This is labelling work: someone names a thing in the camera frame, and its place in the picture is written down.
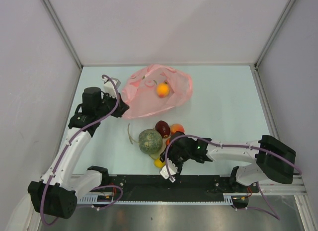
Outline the red yellow fake peach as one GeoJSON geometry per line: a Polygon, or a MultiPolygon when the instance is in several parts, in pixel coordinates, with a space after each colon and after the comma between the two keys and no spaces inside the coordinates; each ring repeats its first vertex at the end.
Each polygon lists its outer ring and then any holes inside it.
{"type": "Polygon", "coordinates": [[[170,134],[173,135],[175,134],[176,132],[182,132],[184,133],[185,132],[185,129],[184,127],[181,125],[181,124],[172,124],[170,126],[170,134]]]}

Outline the yellow fake mango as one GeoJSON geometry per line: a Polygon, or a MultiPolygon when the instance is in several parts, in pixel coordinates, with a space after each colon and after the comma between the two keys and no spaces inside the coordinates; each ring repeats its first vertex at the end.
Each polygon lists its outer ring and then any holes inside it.
{"type": "Polygon", "coordinates": [[[155,159],[154,160],[154,165],[157,168],[163,168],[165,166],[165,162],[161,161],[160,159],[155,159]]]}

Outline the dark red fake apple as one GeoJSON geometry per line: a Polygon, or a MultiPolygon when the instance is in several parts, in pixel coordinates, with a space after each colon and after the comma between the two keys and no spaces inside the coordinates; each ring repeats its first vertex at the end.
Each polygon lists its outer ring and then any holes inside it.
{"type": "Polygon", "coordinates": [[[162,138],[167,138],[170,135],[170,126],[165,121],[158,121],[155,125],[155,130],[160,133],[162,138]]]}

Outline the green netted fake melon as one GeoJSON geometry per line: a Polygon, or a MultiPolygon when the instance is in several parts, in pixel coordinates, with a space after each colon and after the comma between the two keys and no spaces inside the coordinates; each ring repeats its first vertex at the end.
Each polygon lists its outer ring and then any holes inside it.
{"type": "Polygon", "coordinates": [[[141,152],[153,155],[162,149],[163,139],[161,134],[155,129],[145,129],[140,132],[138,139],[135,140],[130,134],[130,123],[127,126],[127,133],[130,143],[138,144],[141,152]]]}

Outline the pink plastic bag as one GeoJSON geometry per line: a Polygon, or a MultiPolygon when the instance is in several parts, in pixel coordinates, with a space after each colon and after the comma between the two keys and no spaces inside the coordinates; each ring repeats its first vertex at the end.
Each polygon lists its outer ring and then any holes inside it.
{"type": "Polygon", "coordinates": [[[187,102],[193,93],[190,75],[175,68],[163,65],[150,65],[130,76],[121,96],[129,105],[124,113],[125,119],[144,118],[164,113],[187,102]],[[157,96],[156,87],[166,82],[170,87],[167,97],[157,96]]]}

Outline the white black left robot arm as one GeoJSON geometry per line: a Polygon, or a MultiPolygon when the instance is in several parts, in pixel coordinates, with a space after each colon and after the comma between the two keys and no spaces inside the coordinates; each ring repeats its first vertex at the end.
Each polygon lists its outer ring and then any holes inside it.
{"type": "Polygon", "coordinates": [[[40,181],[30,182],[27,189],[43,224],[46,224],[46,215],[56,219],[70,218],[78,200],[90,191],[111,189],[123,194],[121,187],[110,183],[108,170],[103,167],[91,166],[75,181],[71,177],[101,121],[109,116],[120,118],[128,109],[129,106],[121,99],[118,86],[111,81],[104,84],[104,89],[84,89],[82,102],[69,121],[65,141],[56,158],[40,181]]]}

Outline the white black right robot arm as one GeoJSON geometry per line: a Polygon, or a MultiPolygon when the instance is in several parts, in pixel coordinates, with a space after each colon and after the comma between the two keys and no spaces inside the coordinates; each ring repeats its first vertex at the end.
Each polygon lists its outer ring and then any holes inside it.
{"type": "Polygon", "coordinates": [[[229,186],[241,192],[253,183],[272,180],[280,184],[293,182],[296,152],[271,135],[263,135],[260,140],[243,144],[229,144],[176,132],[160,155],[164,163],[160,175],[175,182],[188,160],[197,163],[232,160],[245,162],[246,166],[232,169],[229,186]]]}

